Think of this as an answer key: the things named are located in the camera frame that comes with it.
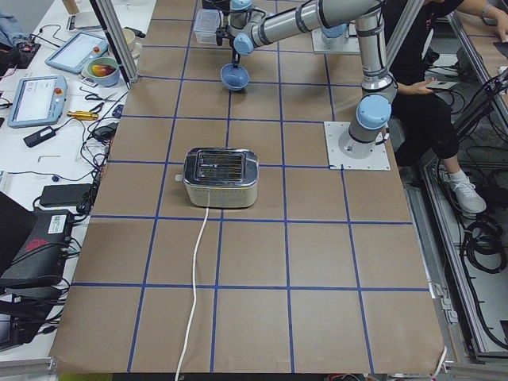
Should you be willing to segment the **blue bowl with fruit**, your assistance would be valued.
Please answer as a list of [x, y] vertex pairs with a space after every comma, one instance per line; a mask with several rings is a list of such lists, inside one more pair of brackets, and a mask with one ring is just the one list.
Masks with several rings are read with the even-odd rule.
[[103, 87], [112, 87], [120, 79], [120, 69], [115, 59], [100, 57], [87, 64], [87, 76]]

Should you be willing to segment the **clear plastic food container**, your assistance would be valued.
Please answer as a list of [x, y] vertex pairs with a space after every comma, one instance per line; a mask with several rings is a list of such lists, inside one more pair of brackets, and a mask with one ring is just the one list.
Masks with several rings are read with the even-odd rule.
[[193, 28], [196, 41], [199, 44], [216, 45], [216, 30], [221, 21], [222, 13], [219, 10], [198, 10]]

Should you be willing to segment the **silver cream toaster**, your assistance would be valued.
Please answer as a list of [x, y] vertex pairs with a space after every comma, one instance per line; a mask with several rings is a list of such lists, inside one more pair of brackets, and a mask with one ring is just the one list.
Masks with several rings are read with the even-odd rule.
[[185, 156], [183, 172], [175, 180], [185, 185], [196, 206], [241, 209], [258, 195], [259, 161], [244, 148], [193, 148]]

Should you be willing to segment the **black scissors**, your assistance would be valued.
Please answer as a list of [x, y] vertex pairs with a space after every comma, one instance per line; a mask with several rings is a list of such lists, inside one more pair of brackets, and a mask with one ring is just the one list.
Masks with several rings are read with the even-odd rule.
[[99, 102], [113, 102], [113, 96], [115, 93], [109, 94], [107, 96], [101, 96], [97, 93], [89, 93], [85, 96], [85, 99], [88, 101], [99, 101]]

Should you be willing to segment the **upper blue teach pendant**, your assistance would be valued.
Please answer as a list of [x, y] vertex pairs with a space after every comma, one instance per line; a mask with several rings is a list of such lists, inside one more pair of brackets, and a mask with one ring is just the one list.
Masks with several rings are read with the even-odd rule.
[[105, 37], [81, 32], [60, 46], [44, 62], [50, 67], [78, 74], [87, 62], [104, 55], [108, 47]]

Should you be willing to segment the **blue teach pendant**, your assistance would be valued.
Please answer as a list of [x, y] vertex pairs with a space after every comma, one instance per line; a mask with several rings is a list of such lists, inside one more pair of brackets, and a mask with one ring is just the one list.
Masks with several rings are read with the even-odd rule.
[[7, 125], [15, 129], [54, 125], [66, 96], [67, 80], [62, 75], [20, 79]]
[[87, 62], [104, 55], [108, 47], [105, 37], [81, 32], [60, 46], [44, 62], [50, 67], [78, 74]]

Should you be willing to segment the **yellow screwdriver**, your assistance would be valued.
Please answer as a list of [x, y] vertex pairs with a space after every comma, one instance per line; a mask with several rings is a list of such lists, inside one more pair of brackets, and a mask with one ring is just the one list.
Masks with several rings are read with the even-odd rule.
[[97, 113], [92, 112], [84, 112], [84, 111], [75, 111], [75, 112], [67, 112], [68, 117], [72, 117], [82, 121], [94, 121], [99, 118]]

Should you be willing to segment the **lower blue teach pendant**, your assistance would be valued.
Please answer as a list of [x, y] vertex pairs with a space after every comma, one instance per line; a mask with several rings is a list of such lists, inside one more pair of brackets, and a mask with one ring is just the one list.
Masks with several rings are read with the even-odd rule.
[[7, 125], [15, 129], [54, 125], [66, 96], [67, 80], [62, 75], [20, 79]]

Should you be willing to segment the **black tablet in hand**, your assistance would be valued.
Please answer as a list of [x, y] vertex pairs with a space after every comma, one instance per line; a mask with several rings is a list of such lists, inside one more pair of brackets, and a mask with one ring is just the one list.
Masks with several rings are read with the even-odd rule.
[[453, 81], [433, 80], [426, 84], [425, 87], [430, 90], [451, 90], [456, 84], [457, 82]]

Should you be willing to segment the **seated person in black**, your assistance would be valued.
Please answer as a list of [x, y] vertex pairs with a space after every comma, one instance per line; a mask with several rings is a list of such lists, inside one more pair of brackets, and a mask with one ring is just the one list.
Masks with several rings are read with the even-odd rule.
[[444, 164], [448, 177], [463, 171], [457, 159], [459, 141], [450, 109], [425, 85], [424, 47], [436, 19], [454, 10], [495, 21], [501, 41], [507, 40], [507, 13], [488, 1], [425, 1], [411, 25], [390, 72], [398, 84], [392, 114], [406, 127], [405, 138], [395, 152], [399, 169], [410, 167], [428, 150]]

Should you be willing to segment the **black power adapter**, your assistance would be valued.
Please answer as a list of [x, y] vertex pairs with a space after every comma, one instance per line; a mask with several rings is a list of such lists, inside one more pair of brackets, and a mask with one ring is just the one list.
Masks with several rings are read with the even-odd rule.
[[46, 126], [43, 129], [36, 131], [25, 137], [23, 141], [28, 148], [33, 148], [56, 135], [56, 130], [51, 126]]

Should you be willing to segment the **black flat device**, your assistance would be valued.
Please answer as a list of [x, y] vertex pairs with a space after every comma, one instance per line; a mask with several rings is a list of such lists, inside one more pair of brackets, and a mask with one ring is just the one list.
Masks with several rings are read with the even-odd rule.
[[90, 187], [90, 183], [48, 185], [43, 188], [39, 203], [44, 207], [77, 206]]

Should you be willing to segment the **white sneaker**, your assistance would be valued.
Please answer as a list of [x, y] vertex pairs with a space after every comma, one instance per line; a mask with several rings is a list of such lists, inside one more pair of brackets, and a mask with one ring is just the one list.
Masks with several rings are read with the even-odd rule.
[[481, 214], [487, 209], [484, 199], [475, 190], [475, 185], [463, 171], [449, 175], [452, 191], [456, 195], [462, 211], [470, 214]]

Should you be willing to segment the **black computer box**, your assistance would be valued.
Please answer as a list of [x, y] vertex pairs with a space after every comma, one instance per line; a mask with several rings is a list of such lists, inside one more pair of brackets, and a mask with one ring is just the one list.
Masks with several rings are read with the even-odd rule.
[[62, 281], [73, 214], [69, 210], [39, 210], [35, 216], [33, 231], [1, 276], [2, 288], [49, 287]]

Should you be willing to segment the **aluminium frame post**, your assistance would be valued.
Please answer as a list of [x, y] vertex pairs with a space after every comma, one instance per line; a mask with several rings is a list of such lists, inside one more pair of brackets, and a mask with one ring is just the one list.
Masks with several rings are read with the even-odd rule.
[[118, 63], [125, 83], [127, 86], [136, 83], [139, 79], [139, 72], [125, 40], [112, 2], [109, 0], [90, 0], [90, 5], [106, 35], [110, 51]]

